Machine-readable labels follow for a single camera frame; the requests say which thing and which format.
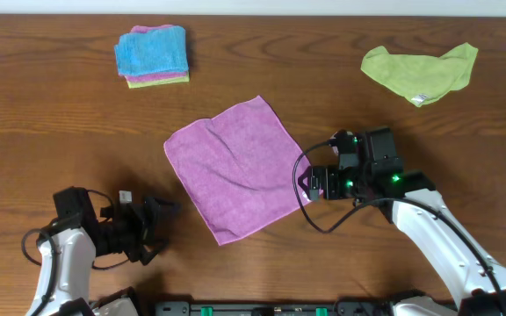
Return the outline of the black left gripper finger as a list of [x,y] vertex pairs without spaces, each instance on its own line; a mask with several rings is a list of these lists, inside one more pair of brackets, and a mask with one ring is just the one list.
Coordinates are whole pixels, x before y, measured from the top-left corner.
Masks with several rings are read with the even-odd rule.
[[157,239],[141,248],[141,264],[146,266],[169,246],[168,239]]
[[158,205],[159,213],[162,216],[175,217],[180,213],[180,204],[176,202],[167,201],[159,197],[155,197],[155,202]]

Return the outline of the purple microfibre cloth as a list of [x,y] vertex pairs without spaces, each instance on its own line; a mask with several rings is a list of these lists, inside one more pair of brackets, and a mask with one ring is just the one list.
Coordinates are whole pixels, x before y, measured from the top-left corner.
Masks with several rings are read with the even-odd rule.
[[241,240],[309,204],[293,177],[310,166],[261,97],[174,132],[164,152],[219,245]]

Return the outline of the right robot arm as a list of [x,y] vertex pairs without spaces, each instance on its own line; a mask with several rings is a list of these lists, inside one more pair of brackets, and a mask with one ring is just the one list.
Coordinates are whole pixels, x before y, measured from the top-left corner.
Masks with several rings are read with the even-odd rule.
[[307,196],[352,198],[354,215],[368,206],[406,234],[449,290],[459,315],[506,315],[506,268],[455,219],[434,183],[421,171],[371,176],[364,167],[311,167]]

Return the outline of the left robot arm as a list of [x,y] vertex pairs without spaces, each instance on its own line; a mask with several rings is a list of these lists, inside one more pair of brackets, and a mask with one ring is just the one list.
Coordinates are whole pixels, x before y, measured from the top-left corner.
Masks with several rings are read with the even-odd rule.
[[69,187],[54,194],[56,217],[36,235],[40,274],[31,315],[140,315],[134,288],[90,301],[90,274],[100,256],[123,254],[128,262],[148,265],[169,244],[167,224],[180,206],[159,197],[140,203],[129,191],[100,211],[91,202],[91,190]]

